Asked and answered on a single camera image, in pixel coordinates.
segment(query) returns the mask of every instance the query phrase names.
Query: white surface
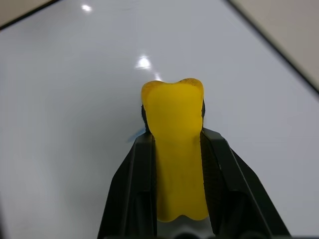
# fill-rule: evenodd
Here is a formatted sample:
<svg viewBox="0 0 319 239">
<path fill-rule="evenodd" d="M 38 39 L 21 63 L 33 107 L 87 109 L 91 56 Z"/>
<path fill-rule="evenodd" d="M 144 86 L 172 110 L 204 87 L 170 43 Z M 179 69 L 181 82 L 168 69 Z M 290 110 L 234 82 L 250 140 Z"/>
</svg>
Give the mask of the white surface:
<svg viewBox="0 0 319 239">
<path fill-rule="evenodd" d="M 141 87 L 158 76 L 200 79 L 205 127 L 258 174 L 292 234 L 319 235 L 318 100 L 222 1 L 64 0 L 0 32 L 0 53 L 12 239 L 97 235 L 143 126 Z"/>
</svg>

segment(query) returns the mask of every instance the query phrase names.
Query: yellow foam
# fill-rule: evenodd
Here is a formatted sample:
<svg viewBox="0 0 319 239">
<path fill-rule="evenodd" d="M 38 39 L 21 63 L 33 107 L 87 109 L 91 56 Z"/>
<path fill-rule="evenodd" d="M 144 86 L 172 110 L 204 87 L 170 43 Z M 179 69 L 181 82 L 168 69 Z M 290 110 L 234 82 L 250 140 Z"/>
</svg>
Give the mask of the yellow foam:
<svg viewBox="0 0 319 239">
<path fill-rule="evenodd" d="M 170 222 L 180 215 L 208 216 L 200 151 L 202 83 L 193 78 L 174 84 L 151 81 L 142 102 L 156 142 L 157 215 Z"/>
</svg>

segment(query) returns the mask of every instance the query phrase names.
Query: yellow object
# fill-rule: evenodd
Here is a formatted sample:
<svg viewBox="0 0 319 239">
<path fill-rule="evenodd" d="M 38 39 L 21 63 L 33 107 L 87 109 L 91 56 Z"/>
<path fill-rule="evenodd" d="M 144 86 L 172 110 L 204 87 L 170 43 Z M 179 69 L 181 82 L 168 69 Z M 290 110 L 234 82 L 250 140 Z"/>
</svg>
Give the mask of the yellow object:
<svg viewBox="0 0 319 239">
<path fill-rule="evenodd" d="M 193 78 L 174 84 L 151 81 L 142 102 L 156 146 L 157 215 L 170 222 L 180 215 L 208 217 L 202 172 L 200 132 L 204 89 Z"/>
</svg>

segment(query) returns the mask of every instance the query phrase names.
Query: black edge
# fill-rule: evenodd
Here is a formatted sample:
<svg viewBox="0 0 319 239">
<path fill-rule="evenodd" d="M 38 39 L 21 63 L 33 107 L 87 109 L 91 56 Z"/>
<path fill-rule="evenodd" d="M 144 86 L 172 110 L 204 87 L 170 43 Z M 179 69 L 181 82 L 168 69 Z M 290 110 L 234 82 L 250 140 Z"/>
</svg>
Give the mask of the black edge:
<svg viewBox="0 0 319 239">
<path fill-rule="evenodd" d="M 23 20 L 23 19 L 25 19 L 25 18 L 27 18 L 27 17 L 29 17 L 29 16 L 31 16 L 31 15 L 33 15 L 33 14 L 35 14 L 38 11 L 43 10 L 44 8 L 50 6 L 50 5 L 52 5 L 52 4 L 54 4 L 54 3 L 58 2 L 58 1 L 61 1 L 61 0 L 51 0 L 51 1 L 45 3 L 45 4 L 41 5 L 41 6 L 38 6 L 37 8 L 35 8 L 33 10 L 27 12 L 26 14 L 24 14 L 22 16 L 19 16 L 18 18 L 14 19 L 12 21 L 7 22 L 6 24 L 0 26 L 0 31 L 5 29 L 5 28 L 7 28 L 7 27 L 9 27 L 9 26 L 11 26 L 11 25 L 13 25 L 13 24 L 15 24 L 15 23 L 17 23 L 17 22 L 19 22 L 19 21 L 21 21 L 21 20 Z"/>
<path fill-rule="evenodd" d="M 297 66 L 295 66 L 279 49 L 278 47 L 275 46 L 275 44 L 268 39 L 264 33 L 256 26 L 256 24 L 253 23 L 253 21 L 245 15 L 245 13 L 233 2 L 233 0 L 224 0 L 226 3 L 228 3 L 231 8 L 241 17 L 245 20 L 245 22 L 252 28 L 254 29 L 255 32 L 259 34 L 259 36 L 275 51 L 283 61 L 288 64 L 294 72 L 300 76 L 300 78 L 310 87 L 314 92 L 316 92 L 317 96 L 319 96 L 319 90 L 314 86 L 313 83 L 308 79 L 308 77 L 303 73 L 300 69 L 298 69 Z"/>
</svg>

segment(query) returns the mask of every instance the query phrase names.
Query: beige wall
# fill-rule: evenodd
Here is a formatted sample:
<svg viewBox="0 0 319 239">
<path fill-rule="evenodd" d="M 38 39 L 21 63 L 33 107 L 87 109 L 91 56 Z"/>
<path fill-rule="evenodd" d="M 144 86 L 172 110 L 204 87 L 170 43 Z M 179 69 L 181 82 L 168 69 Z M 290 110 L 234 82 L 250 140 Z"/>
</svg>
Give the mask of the beige wall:
<svg viewBox="0 0 319 239">
<path fill-rule="evenodd" d="M 46 2 L 48 0 L 0 0 L 0 26 Z"/>
<path fill-rule="evenodd" d="M 319 0 L 233 0 L 319 89 Z"/>
</svg>

